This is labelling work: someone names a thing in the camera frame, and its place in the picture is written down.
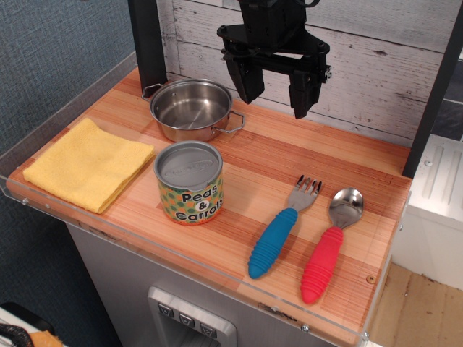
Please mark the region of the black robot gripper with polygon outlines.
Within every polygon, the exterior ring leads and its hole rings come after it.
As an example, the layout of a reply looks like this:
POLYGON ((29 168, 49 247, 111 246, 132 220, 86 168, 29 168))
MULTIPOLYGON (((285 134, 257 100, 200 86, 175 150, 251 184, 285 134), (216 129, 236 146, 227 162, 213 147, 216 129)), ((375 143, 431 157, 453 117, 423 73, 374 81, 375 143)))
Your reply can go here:
POLYGON ((318 102, 330 77, 327 43, 305 29, 307 9, 318 1, 240 1, 242 24, 222 25, 222 53, 240 98, 252 103, 265 90, 265 70, 289 76, 290 106, 296 119, 318 102))

